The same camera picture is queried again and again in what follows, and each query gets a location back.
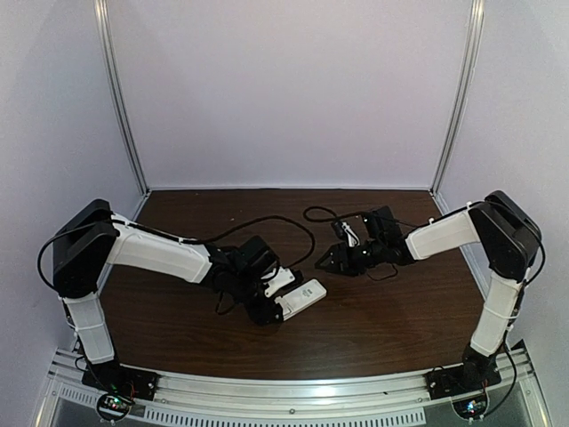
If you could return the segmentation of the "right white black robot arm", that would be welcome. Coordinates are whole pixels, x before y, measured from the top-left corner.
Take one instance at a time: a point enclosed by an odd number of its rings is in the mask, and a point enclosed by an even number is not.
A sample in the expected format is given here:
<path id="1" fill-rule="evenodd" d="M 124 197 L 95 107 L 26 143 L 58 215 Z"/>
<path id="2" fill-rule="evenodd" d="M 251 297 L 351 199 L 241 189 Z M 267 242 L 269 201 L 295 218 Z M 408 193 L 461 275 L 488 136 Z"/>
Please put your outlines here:
<path id="1" fill-rule="evenodd" d="M 339 241 L 316 261 L 316 269 L 357 277 L 383 263 L 403 267 L 467 246 L 482 247 L 490 283 L 455 376 L 461 391 L 476 391 L 489 379 L 496 355 L 517 320 L 525 290 L 537 275 L 532 268 L 544 253 L 538 225 L 501 190 L 407 232 L 388 206 L 360 212 L 358 217 L 367 231 L 364 240 L 351 230 L 347 215 L 328 219 Z"/>

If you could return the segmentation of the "aluminium frame post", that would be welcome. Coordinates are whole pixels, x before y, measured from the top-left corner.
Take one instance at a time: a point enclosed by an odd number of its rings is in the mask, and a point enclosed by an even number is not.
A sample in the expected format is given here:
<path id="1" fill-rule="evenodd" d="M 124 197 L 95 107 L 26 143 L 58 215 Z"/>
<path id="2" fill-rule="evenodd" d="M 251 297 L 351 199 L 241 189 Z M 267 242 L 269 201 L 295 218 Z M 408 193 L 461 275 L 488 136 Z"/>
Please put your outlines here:
<path id="1" fill-rule="evenodd" d="M 136 148 L 131 123 L 124 100 L 119 70 L 116 62 L 113 45 L 111 25 L 108 13 L 108 1 L 95 0 L 93 2 L 95 19 L 100 35 L 103 62 L 108 78 L 111 101 L 116 114 L 116 121 L 124 144 L 125 154 L 132 169 L 132 174 L 139 193 L 146 196 L 150 192 L 145 174 L 143 172 L 140 155 Z"/>
<path id="2" fill-rule="evenodd" d="M 469 89 L 475 74 L 477 57 L 485 20 L 485 1 L 474 0 L 471 2 L 469 22 L 467 25 L 466 42 L 461 62 L 461 71 L 453 101 L 449 123 L 445 132 L 445 141 L 437 163 L 437 169 L 430 192 L 433 196 L 439 193 L 445 173 L 450 164 L 453 148 L 458 137 L 466 105 L 468 102 Z"/>

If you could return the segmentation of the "right aluminium frame post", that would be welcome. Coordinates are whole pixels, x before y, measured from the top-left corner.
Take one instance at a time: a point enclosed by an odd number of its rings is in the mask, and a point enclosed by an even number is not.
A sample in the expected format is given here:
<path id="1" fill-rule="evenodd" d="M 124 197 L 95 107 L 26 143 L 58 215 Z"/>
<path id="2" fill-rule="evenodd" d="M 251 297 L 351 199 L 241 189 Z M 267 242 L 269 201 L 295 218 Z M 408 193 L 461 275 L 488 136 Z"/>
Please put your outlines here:
<path id="1" fill-rule="evenodd" d="M 469 22 L 467 25 L 466 42 L 461 62 L 461 71 L 453 101 L 449 123 L 445 132 L 445 141 L 437 163 L 437 169 L 430 192 L 433 196 L 439 193 L 445 173 L 450 164 L 453 148 L 458 137 L 466 105 L 468 102 L 469 89 L 475 74 L 477 57 L 485 20 L 485 1 L 474 0 L 471 2 Z"/>

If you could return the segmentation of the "left aluminium frame post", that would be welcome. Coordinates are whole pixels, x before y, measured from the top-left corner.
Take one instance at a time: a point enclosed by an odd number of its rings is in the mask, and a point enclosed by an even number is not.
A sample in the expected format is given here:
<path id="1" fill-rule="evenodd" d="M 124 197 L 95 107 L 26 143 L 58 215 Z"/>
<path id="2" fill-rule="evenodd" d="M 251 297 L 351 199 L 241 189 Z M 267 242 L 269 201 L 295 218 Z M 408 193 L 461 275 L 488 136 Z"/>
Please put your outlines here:
<path id="1" fill-rule="evenodd" d="M 116 114 L 116 121 L 124 144 L 125 154 L 132 169 L 132 174 L 139 193 L 146 196 L 150 192 L 145 174 L 143 172 L 140 155 L 136 148 L 131 123 L 124 100 L 119 70 L 116 62 L 113 45 L 111 25 L 108 13 L 108 1 L 95 0 L 93 2 L 95 19 L 100 35 L 103 62 L 108 78 L 111 101 Z"/>

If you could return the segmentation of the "white remote control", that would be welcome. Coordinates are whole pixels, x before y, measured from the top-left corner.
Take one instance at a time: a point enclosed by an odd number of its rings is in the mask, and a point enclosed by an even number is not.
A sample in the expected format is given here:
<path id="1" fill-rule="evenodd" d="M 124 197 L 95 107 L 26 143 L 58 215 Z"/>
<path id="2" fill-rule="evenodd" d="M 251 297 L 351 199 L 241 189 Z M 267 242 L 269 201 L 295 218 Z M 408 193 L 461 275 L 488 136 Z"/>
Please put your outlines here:
<path id="1" fill-rule="evenodd" d="M 325 287 L 317 279 L 311 279 L 291 292 L 278 296 L 275 302 L 281 306 L 282 319 L 286 321 L 321 301 L 326 295 Z"/>

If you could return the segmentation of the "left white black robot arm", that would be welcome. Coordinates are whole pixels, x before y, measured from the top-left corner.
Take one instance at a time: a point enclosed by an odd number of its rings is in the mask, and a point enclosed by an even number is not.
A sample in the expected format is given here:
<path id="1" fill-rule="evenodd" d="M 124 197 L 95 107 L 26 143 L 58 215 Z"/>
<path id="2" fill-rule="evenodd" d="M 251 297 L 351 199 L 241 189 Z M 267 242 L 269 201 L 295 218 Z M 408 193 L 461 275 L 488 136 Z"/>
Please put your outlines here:
<path id="1" fill-rule="evenodd" d="M 192 241 L 129 222 L 107 201 L 95 199 L 58 231 L 52 249 L 52 285 L 68 308 L 86 359 L 96 365 L 93 380 L 109 395 L 122 393 L 128 377 L 112 363 L 115 346 L 98 296 L 106 265 L 150 270 L 228 294 L 260 326 L 284 319 L 282 306 L 264 292 L 278 259 L 259 236 L 241 246 Z"/>

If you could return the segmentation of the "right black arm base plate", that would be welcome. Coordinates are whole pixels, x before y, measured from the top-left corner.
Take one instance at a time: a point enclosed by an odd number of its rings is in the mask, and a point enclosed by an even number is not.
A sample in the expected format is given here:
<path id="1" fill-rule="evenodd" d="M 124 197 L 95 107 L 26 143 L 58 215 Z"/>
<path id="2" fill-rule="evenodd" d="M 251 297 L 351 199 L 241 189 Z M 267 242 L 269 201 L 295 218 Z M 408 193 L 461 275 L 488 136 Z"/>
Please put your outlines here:
<path id="1" fill-rule="evenodd" d="M 484 380 L 474 383 L 467 380 L 463 365 L 456 367 L 435 367 L 424 376 L 431 400 L 450 398 L 461 394 L 481 391 L 485 386 L 501 383 L 501 375 L 491 369 Z"/>

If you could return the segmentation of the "round circuit board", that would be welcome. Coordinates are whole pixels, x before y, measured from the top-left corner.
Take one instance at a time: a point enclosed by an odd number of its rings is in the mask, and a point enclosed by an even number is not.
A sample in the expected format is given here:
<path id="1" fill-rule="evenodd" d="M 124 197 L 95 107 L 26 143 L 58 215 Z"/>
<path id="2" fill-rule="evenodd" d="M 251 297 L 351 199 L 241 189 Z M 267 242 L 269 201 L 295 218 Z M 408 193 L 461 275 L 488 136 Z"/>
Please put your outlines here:
<path id="1" fill-rule="evenodd" d="M 465 399 L 453 400 L 452 407 L 460 419 L 474 422 L 485 417 L 489 407 L 489 398 L 486 394 L 478 394 Z"/>
<path id="2" fill-rule="evenodd" d="M 130 414 L 133 405 L 134 403 L 126 398 L 105 393 L 98 398 L 95 410 L 104 421 L 116 423 Z"/>

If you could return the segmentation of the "right round circuit board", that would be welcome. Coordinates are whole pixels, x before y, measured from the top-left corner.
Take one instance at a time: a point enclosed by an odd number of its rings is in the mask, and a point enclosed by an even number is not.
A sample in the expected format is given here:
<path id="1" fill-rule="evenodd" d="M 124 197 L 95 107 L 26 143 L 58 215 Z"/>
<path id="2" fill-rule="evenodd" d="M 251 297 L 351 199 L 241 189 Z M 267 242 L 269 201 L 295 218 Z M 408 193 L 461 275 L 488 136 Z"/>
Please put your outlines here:
<path id="1" fill-rule="evenodd" d="M 460 419 L 474 422 L 485 417 L 489 407 L 489 398 L 486 394 L 478 394 L 465 399 L 453 400 L 452 407 Z"/>

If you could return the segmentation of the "left round circuit board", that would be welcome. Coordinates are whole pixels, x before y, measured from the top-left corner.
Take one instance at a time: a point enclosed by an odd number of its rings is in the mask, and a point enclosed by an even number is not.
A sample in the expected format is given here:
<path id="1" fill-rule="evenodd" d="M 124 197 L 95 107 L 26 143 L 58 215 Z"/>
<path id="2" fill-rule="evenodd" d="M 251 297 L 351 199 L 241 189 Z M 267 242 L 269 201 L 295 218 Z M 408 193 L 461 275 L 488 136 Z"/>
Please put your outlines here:
<path id="1" fill-rule="evenodd" d="M 116 423 L 130 414 L 133 405 L 134 403 L 126 398 L 105 393 L 98 398 L 95 410 L 104 421 Z"/>

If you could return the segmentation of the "curved aluminium front rail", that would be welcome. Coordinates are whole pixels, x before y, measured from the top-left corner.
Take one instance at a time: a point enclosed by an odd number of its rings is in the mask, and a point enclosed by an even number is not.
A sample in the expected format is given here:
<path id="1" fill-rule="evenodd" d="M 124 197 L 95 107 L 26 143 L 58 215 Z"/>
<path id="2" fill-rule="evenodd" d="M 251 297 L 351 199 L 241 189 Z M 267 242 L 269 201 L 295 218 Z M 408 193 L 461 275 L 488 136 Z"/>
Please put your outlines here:
<path id="1" fill-rule="evenodd" d="M 440 367 L 394 375 L 332 380 L 263 381 L 184 375 L 157 370 L 154 399 L 137 403 L 116 423 L 95 405 L 103 391 L 82 384 L 78 354 L 57 349 L 31 426 L 553 426 L 525 349 L 497 358 L 501 383 L 487 386 L 490 409 L 482 421 L 460 418 L 454 407 L 480 391 L 432 399 L 427 374 Z"/>

